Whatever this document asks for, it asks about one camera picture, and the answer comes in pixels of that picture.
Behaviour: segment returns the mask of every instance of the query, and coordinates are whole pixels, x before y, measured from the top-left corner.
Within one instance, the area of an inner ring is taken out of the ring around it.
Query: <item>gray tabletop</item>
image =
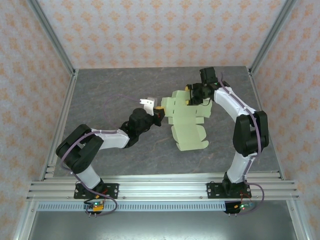
[[[78,73],[74,93],[65,125],[66,138],[78,125],[87,124],[98,130],[113,130],[129,119],[135,108],[142,107],[135,101],[155,97],[158,103],[163,97],[171,97],[175,90],[184,90],[186,84],[200,83],[201,67],[164,68],[116,68],[82,69]],[[223,72],[224,80],[249,106],[259,109],[258,103],[244,66],[216,67]],[[210,118],[204,119],[206,140],[209,146],[201,150],[179,151],[172,137],[168,119],[162,126],[152,126],[143,133],[139,142],[127,149],[110,148],[98,152],[92,165],[101,175],[147,175],[225,172],[234,158],[232,138],[235,124],[222,107],[213,104]],[[277,171],[279,165],[272,143],[265,148],[251,171]],[[54,176],[68,173],[56,167]]]

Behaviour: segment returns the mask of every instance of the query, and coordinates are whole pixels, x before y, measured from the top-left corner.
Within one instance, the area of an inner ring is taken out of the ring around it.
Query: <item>orange floral pattern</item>
[[[320,7],[298,1],[254,79],[277,156],[320,239]]]
[[[75,68],[142,68],[250,66],[285,0],[39,2]]]
[[[0,11],[0,232],[13,239],[70,77],[26,0],[1,1]]]

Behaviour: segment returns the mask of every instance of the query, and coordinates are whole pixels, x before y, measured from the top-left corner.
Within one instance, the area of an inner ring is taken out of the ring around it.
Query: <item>enclosure wall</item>
[[[12,239],[70,76],[26,0],[0,2],[0,232]]]
[[[40,0],[75,68],[250,66],[285,0]]]
[[[254,75],[277,156],[320,239],[320,7],[299,0]]]

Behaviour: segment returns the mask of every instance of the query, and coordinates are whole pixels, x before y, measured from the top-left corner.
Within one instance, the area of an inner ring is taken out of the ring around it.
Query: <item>purple cable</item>
[[[92,131],[92,132],[89,132],[89,133],[83,135],[83,136],[80,137],[77,141],[75,141],[75,142],[71,145],[71,147],[65,152],[65,154],[63,155],[63,157],[61,158],[61,162],[60,162],[61,168],[65,169],[65,170],[67,170],[67,171],[70,171],[69,168],[63,166],[63,163],[64,163],[67,155],[72,151],[72,149],[74,149],[74,147],[75,147],[78,143],[80,143],[83,139],[85,139],[85,138],[87,138],[87,137],[89,137],[89,136],[91,136],[91,135],[93,135],[93,134],[103,134],[103,133],[108,133],[108,134],[110,134],[110,133],[113,133],[113,132],[110,132],[110,131]],[[110,199],[110,200],[112,200],[112,201],[114,202],[114,204],[115,204],[114,209],[112,209],[111,211],[107,211],[107,212],[104,212],[104,213],[100,213],[100,214],[95,215],[95,216],[99,217],[99,216],[104,216],[104,215],[111,214],[111,213],[113,213],[113,212],[118,208],[118,203],[117,203],[117,201],[116,201],[113,197],[107,196],[107,195],[102,194],[102,193],[97,192],[97,191],[93,191],[92,189],[88,188],[88,187],[81,181],[81,179],[80,179],[75,173],[72,172],[72,175],[73,175],[73,176],[82,184],[82,186],[83,186],[86,190],[88,190],[89,192],[91,192],[91,193],[93,193],[93,194],[95,194],[95,195],[99,195],[99,196],[101,196],[101,197],[104,197],[104,198],[106,198],[106,199]],[[90,213],[88,212],[88,208],[89,208],[90,206],[92,206],[92,205],[93,205],[93,204],[88,205],[88,206],[86,207],[86,209],[85,209],[85,213],[88,214],[89,216],[90,216]]]
[[[246,106],[245,106],[235,95],[233,95],[232,93],[230,93],[230,91],[229,91],[229,90],[226,88],[226,86],[223,84],[222,80],[223,80],[223,73],[221,72],[221,79],[218,79],[218,82],[220,83],[221,87],[222,87],[223,90],[225,90],[225,92],[226,92],[227,94],[229,94],[237,103],[239,103],[239,105],[240,105],[241,107],[243,107],[243,109],[245,109],[245,110],[249,113],[249,115],[250,115],[250,117],[251,117],[251,119],[252,119],[252,122],[253,122],[253,125],[254,125],[254,129],[255,129],[255,133],[256,133],[257,142],[258,142],[258,152],[257,152],[257,154],[256,154],[256,156],[255,156],[255,157],[257,158],[257,157],[259,157],[259,155],[261,154],[261,140],[260,140],[260,132],[259,132],[259,128],[258,128],[257,121],[256,121],[254,115],[252,114],[252,112],[250,112],[250,111],[246,108]],[[260,188],[260,189],[261,189],[261,192],[262,192],[262,198],[261,198],[260,203],[257,204],[257,205],[255,205],[251,210],[246,211],[246,212],[238,213],[237,215],[245,215],[245,214],[252,213],[252,212],[256,211],[258,208],[260,208],[261,204],[262,204],[262,203],[264,202],[264,200],[265,200],[265,191],[264,191],[264,189],[262,188],[262,186],[260,186],[260,185],[257,184],[257,183],[248,183],[247,180],[246,180],[246,176],[245,176],[245,175],[243,175],[242,179],[243,179],[243,182],[244,182],[246,185],[248,185],[248,186],[249,186],[249,185],[254,185],[254,186],[257,186],[258,188]]]
[[[117,129],[117,127],[114,126],[114,125],[111,123],[110,119],[109,119],[109,118],[107,117],[107,115],[106,115],[106,105],[107,105],[107,103],[108,103],[111,99],[113,99],[113,98],[115,98],[115,97],[126,98],[126,99],[132,100],[132,101],[134,101],[134,102],[138,102],[138,103],[139,103],[140,101],[134,99],[133,97],[129,97],[129,96],[126,96],[126,95],[123,95],[123,94],[116,94],[116,95],[110,96],[110,97],[104,102],[104,104],[103,104],[103,115],[104,115],[104,118],[106,119],[106,121],[107,121],[113,128]]]

